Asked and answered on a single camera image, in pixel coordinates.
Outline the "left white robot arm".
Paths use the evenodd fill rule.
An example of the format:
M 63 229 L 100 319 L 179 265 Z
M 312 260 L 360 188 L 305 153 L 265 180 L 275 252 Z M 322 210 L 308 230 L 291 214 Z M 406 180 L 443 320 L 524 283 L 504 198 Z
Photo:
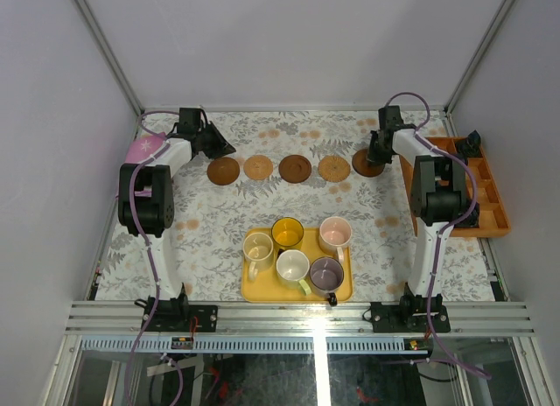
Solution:
M 154 280 L 151 302 L 183 297 L 171 232 L 174 221 L 173 176 L 200 153 L 211 160 L 235 153 L 203 108 L 180 108 L 169 132 L 143 128 L 145 136 L 129 147 L 118 177 L 118 220 L 143 239 L 144 260 Z

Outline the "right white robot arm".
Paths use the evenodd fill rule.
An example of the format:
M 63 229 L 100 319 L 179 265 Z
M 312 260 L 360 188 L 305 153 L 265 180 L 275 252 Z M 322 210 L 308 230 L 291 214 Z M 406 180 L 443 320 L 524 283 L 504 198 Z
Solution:
M 378 117 L 380 128 L 371 133 L 367 163 L 382 171 L 400 156 L 413 167 L 409 207 L 416 217 L 416 253 L 398 317 L 405 329 L 414 332 L 441 311 L 439 264 L 454 226 L 476 206 L 466 187 L 473 175 L 465 162 L 420 136 L 415 125 L 406 124 L 398 106 L 380 108 Z

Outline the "dark wooden coaster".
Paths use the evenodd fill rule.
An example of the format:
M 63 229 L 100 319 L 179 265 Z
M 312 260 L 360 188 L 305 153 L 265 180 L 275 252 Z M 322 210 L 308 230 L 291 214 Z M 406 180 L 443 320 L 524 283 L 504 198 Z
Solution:
M 368 149 L 358 150 L 352 158 L 353 169 L 363 177 L 373 178 L 383 173 L 385 164 L 368 160 Z
M 312 173 L 311 162 L 301 155 L 289 155 L 278 166 L 281 178 L 289 183 L 305 182 Z
M 219 157 L 207 167 L 208 179 L 217 186 L 227 186 L 234 183 L 240 174 L 240 166 L 231 157 Z

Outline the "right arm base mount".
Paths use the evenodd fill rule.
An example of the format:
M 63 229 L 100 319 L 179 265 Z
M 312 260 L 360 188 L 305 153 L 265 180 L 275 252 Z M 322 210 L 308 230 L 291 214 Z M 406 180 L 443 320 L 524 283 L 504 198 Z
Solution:
M 441 294 L 427 297 L 415 296 L 408 287 L 399 304 L 371 302 L 368 320 L 375 333 L 449 333 L 451 325 Z

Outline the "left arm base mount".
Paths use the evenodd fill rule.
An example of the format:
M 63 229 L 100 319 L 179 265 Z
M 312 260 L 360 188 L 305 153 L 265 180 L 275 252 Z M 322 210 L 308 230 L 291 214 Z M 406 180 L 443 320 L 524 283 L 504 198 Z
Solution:
M 160 300 L 151 321 L 144 323 L 150 316 L 154 297 L 141 298 L 134 305 L 143 309 L 142 327 L 146 332 L 214 333 L 218 323 L 219 307 L 213 304 L 190 304 L 185 293 L 178 298 Z

